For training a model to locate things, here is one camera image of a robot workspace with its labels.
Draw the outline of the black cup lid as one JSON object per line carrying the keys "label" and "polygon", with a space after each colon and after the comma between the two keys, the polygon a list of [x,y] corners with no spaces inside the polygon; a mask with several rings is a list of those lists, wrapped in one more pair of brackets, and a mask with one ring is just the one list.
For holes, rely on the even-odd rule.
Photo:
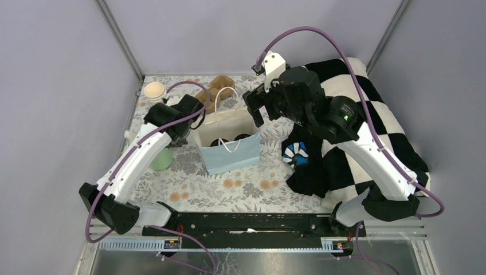
{"label": "black cup lid", "polygon": [[215,139],[211,142],[210,146],[211,147],[221,146],[221,145],[224,145],[227,142],[228,142],[228,140],[226,140],[226,139]]}
{"label": "black cup lid", "polygon": [[234,141],[237,141],[237,140],[242,140],[242,139],[245,139],[245,138],[248,138],[250,135],[249,134],[246,134],[246,133],[242,133],[240,135],[237,135],[234,139]]}

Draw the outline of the light blue paper bag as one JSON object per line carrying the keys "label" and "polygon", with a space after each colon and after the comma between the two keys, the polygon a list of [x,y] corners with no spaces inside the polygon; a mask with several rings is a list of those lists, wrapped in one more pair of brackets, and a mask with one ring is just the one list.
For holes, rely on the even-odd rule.
{"label": "light blue paper bag", "polygon": [[[250,136],[234,141],[242,133]],[[209,175],[254,166],[260,163],[261,134],[246,107],[230,110],[214,110],[205,116],[200,127],[191,133]],[[215,139],[226,139],[227,143],[211,147]]]}

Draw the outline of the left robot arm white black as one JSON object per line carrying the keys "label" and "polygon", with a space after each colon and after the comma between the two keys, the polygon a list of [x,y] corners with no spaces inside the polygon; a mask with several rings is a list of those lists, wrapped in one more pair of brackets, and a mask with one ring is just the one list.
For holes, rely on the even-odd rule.
{"label": "left robot arm white black", "polygon": [[90,215],[118,234],[134,226],[152,226],[163,235],[176,232],[178,221],[168,208],[158,203],[130,200],[138,180],[149,165],[169,145],[184,141],[204,105],[184,95],[178,103],[156,103],[144,117],[129,149],[95,184],[84,183],[80,197]]}

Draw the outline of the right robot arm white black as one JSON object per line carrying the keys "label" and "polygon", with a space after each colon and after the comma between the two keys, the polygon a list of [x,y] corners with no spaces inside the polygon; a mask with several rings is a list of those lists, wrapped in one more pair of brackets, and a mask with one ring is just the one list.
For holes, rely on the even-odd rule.
{"label": "right robot arm white black", "polygon": [[256,126],[263,125],[260,109],[265,107],[271,120],[285,117],[312,137],[336,145],[372,178],[371,187],[335,206],[328,221],[331,233],[343,236],[365,219],[391,222],[416,214],[420,202],[412,184],[415,173],[379,147],[370,120],[354,100],[326,96],[315,72],[288,68],[269,85],[261,84],[242,98]]}

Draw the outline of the stack of white paper cups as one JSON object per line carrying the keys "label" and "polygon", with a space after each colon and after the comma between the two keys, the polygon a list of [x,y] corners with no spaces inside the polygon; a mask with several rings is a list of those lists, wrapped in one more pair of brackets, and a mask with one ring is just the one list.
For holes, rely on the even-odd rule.
{"label": "stack of white paper cups", "polygon": [[143,88],[143,94],[150,102],[159,103],[163,101],[166,89],[162,83],[154,81]]}

